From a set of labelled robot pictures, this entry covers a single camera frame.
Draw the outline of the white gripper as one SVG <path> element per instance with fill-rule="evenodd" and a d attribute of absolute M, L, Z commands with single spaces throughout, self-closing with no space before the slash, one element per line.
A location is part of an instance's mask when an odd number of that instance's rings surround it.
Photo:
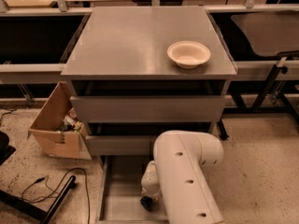
<path fill-rule="evenodd" d="M 150 161 L 146 171 L 141 178 L 141 195 L 151 198 L 157 202 L 161 197 L 161 188 L 154 161 Z"/>

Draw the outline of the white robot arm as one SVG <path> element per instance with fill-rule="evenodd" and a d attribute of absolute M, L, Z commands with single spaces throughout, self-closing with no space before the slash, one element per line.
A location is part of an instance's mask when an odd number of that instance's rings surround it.
<path fill-rule="evenodd" d="M 141 179 L 141 205 L 150 211 L 162 199 L 169 224 L 224 224 L 202 172 L 222 158 L 221 141 L 210 133 L 161 133 Z"/>

